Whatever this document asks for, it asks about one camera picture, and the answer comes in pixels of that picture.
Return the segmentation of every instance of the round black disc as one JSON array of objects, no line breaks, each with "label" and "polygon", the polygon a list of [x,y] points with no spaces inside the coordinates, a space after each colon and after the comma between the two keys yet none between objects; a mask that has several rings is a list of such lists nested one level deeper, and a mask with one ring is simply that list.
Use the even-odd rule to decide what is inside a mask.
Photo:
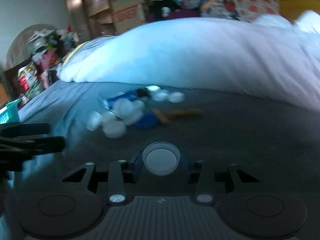
[{"label": "round black disc", "polygon": [[101,213],[101,201],[92,192],[26,193],[17,200],[20,225],[33,236],[78,234],[92,226]]},{"label": "round black disc", "polygon": [[235,231],[266,239],[295,235],[307,216],[302,200],[291,193],[230,193],[219,213]]}]

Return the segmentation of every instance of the teal basket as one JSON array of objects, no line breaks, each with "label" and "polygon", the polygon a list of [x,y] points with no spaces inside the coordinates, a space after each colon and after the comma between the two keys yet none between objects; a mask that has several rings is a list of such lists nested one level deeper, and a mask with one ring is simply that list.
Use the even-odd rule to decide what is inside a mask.
[{"label": "teal basket", "polygon": [[18,114],[18,103],[20,99],[7,103],[4,108],[0,110],[0,124],[9,122],[20,122]]}]

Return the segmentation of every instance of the wooden door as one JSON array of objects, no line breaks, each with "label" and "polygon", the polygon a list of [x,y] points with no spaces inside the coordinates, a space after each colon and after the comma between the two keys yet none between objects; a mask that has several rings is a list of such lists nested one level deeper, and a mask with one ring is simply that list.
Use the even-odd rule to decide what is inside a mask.
[{"label": "wooden door", "polygon": [[76,35],[77,45],[91,40],[82,0],[66,0],[66,3],[69,12],[69,24]]}]

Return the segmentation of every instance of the gray bed sheet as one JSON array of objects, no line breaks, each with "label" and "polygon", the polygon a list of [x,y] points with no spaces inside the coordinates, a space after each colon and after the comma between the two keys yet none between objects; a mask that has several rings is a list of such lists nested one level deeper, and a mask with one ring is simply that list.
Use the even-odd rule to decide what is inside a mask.
[{"label": "gray bed sheet", "polygon": [[121,83],[65,83],[58,81],[19,112],[27,123],[48,122],[53,135],[65,136],[63,153],[41,156],[26,163],[17,174],[20,190],[57,180],[77,166],[93,162],[98,167],[130,159],[155,141],[167,141],[190,160],[215,163],[224,171],[228,163],[249,167],[263,181],[299,194],[308,217],[301,239],[318,239],[320,228],[320,113],[285,103],[211,90],[167,88],[186,99],[147,103],[163,111],[200,108],[202,119],[176,120],[168,126],[138,130],[131,126],[119,139],[107,138],[102,129],[86,126],[93,111],[103,113],[103,99],[141,85]]}]

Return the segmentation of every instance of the blue bottle cap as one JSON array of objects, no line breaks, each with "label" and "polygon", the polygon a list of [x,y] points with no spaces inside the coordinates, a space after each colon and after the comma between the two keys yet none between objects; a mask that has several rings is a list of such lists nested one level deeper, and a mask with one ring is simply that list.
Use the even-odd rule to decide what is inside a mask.
[{"label": "blue bottle cap", "polygon": [[155,127],[158,124],[158,122],[159,122],[158,117],[155,114],[150,113],[150,114],[145,114],[140,119],[140,121],[136,123],[136,126],[139,127],[140,129],[149,129],[149,128]]}]

